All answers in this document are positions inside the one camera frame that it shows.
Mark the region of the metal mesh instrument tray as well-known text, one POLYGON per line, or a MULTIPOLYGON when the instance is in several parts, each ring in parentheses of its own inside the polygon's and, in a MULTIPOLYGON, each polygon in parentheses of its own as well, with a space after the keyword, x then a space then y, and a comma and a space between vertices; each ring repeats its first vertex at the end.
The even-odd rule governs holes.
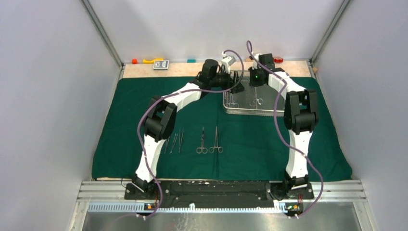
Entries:
POLYGON ((234 70, 230 72, 227 87, 238 86, 223 93, 223 106, 228 114, 248 116, 273 116, 274 102, 279 89, 268 85, 269 72, 258 70, 234 70))

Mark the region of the dark green surgical drape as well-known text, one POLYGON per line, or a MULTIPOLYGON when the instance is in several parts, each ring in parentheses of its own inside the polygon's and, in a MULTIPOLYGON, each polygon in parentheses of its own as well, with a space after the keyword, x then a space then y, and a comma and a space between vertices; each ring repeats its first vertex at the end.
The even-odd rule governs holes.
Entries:
MULTIPOLYGON (((140 164, 142 148, 137 126, 150 99, 183 87, 189 77, 124 78, 118 82, 113 102, 97 145, 91 175, 98 178, 131 178, 140 164)), ((296 77, 295 82, 315 89, 319 101, 319 123, 310 140, 308 169, 311 181, 349 180, 352 168, 339 145, 335 126, 321 89, 310 77, 296 77)), ((289 157, 288 148, 279 134, 288 140, 283 119, 269 116, 231 115, 224 111, 222 94, 210 93, 177 113, 174 132, 184 129, 181 153, 176 142, 170 153, 162 153, 157 165, 157 178, 209 180, 282 180, 289 157), (204 146, 214 145, 218 126, 222 153, 198 154, 202 128, 204 146)))

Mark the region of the surgical scissors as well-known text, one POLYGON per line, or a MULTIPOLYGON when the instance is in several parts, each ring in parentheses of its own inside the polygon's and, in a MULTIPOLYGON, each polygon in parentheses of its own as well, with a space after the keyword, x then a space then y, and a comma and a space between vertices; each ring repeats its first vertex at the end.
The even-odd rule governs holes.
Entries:
POLYGON ((198 154, 206 154, 208 153, 208 149, 204 146, 205 143, 205 132, 204 127, 202 128, 201 139, 200 139, 200 146, 196 148, 196 152, 198 154))

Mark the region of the steel tweezers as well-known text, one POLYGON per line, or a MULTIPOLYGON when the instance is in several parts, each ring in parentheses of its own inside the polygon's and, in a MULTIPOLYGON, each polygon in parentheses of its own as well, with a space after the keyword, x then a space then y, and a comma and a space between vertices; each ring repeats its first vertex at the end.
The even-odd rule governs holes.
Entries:
POLYGON ((179 129, 179 146, 178 146, 178 153, 181 153, 181 147, 182 147, 182 142, 183 142, 183 135, 184 135, 184 129, 180 128, 179 129))
POLYGON ((166 141, 165 141, 165 150, 164 150, 164 153, 167 152, 168 145, 169 145, 169 139, 170 139, 170 138, 167 138, 166 141))
POLYGON ((174 138, 173 138, 173 141, 172 141, 172 146, 171 146, 171 149, 170 149, 170 153, 171 153, 171 154, 173 153, 173 150, 174 150, 174 148, 175 148, 175 145, 176 145, 176 142, 177 142, 177 138, 178 138, 178 134, 175 134, 175 136, 174 136, 174 138))

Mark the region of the surgical forceps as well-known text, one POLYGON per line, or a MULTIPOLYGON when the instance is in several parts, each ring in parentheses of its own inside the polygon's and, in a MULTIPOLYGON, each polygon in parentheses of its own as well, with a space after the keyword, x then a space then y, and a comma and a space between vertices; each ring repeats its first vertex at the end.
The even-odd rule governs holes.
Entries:
POLYGON ((234 94, 229 93, 227 97, 227 101, 225 102, 225 106, 229 108, 239 108, 240 105, 234 101, 234 94))

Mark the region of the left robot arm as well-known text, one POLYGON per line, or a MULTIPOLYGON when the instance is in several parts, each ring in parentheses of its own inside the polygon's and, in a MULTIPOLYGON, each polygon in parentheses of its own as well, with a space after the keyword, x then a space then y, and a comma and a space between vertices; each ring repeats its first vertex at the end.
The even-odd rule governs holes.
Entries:
POLYGON ((157 163, 165 140, 174 130, 177 112, 212 93, 213 88, 219 88, 222 93, 243 90, 242 84, 230 75, 235 61, 233 56, 226 56, 221 62, 207 59, 197 77, 185 86, 169 95, 151 99, 149 109, 138 125, 144 130, 144 136, 140 138, 143 141, 142 157, 132 181, 141 198, 148 199, 154 193, 157 163))

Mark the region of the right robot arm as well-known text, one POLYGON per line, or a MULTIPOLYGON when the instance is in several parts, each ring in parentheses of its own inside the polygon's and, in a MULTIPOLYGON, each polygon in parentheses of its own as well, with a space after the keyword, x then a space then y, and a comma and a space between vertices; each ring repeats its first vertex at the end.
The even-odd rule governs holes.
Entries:
POLYGON ((315 126, 319 122, 317 92, 294 82, 283 69, 276 68, 272 54, 253 54, 250 71, 252 86, 268 85, 284 99, 283 120, 290 142, 282 192, 295 198, 308 184, 307 154, 315 126))

